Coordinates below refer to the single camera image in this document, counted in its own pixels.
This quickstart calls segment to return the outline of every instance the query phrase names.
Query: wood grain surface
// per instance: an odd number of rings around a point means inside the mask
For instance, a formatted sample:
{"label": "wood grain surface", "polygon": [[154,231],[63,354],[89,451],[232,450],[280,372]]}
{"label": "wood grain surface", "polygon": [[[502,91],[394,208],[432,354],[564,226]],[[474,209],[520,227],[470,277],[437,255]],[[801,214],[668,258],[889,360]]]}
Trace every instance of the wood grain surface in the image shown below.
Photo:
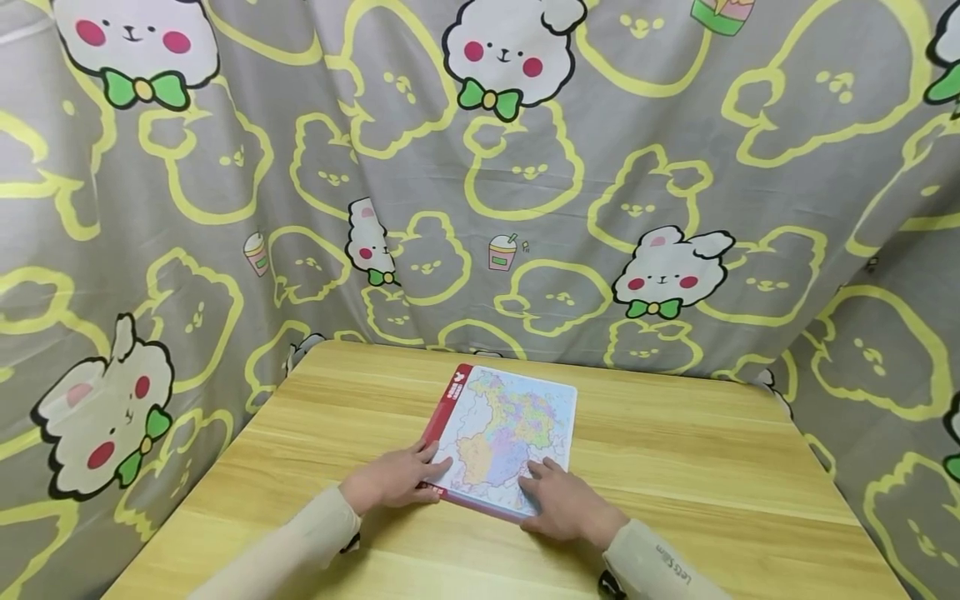
{"label": "wood grain surface", "polygon": [[[422,433],[461,362],[578,390],[570,468],[734,598],[906,598],[770,395],[735,383],[324,342],[105,596],[183,597],[314,494]],[[441,503],[373,513],[290,598],[596,598],[600,557]]]}

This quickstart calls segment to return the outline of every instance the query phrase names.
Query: fabric backdrop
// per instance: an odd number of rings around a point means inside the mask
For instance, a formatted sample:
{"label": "fabric backdrop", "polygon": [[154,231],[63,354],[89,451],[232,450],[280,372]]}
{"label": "fabric backdrop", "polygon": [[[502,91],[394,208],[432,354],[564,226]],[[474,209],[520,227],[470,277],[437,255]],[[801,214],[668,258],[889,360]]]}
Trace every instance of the fabric backdrop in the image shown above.
{"label": "fabric backdrop", "polygon": [[954,8],[0,0],[0,598],[105,589],[323,339],[767,385],[956,597]]}

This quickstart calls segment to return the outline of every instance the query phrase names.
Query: beige sleeve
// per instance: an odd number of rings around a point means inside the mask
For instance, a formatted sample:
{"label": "beige sleeve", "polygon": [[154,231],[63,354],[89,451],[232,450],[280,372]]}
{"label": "beige sleeve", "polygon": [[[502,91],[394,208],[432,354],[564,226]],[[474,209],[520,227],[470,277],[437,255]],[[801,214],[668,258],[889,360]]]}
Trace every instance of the beige sleeve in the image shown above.
{"label": "beige sleeve", "polygon": [[290,521],[267,534],[190,594],[191,600],[265,600],[301,565],[327,568],[341,551],[356,546],[360,518],[340,490],[325,490]]}
{"label": "beige sleeve", "polygon": [[638,520],[617,532],[603,558],[630,600],[730,600]]}

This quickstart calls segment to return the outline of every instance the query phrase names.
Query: map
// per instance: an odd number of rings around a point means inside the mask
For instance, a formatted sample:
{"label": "map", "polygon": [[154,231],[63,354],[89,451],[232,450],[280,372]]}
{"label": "map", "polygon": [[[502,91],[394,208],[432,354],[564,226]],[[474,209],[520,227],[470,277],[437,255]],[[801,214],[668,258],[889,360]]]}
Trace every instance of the map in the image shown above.
{"label": "map", "polygon": [[451,399],[455,404],[434,461],[452,456],[453,465],[434,485],[447,490],[451,500],[499,516],[535,515],[537,509],[520,490],[517,478],[530,476],[528,460],[549,456],[568,467],[576,388],[461,365],[444,398],[448,403]]}

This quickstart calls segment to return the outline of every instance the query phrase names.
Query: right hand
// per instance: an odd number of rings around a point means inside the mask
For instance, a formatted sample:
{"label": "right hand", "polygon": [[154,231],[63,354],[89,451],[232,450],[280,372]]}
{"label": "right hand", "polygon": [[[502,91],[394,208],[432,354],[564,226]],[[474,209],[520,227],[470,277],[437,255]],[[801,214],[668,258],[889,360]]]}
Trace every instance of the right hand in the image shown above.
{"label": "right hand", "polygon": [[443,475],[453,459],[431,464],[440,445],[420,440],[409,448],[387,452],[358,468],[340,484],[340,493],[358,516],[377,506],[400,508],[417,502],[437,503],[440,496],[421,481]]}
{"label": "right hand", "polygon": [[630,520],[604,500],[586,481],[568,473],[553,459],[529,461],[534,478],[520,477],[520,487],[540,504],[541,513],[520,523],[524,531],[554,540],[584,539],[606,552]]}

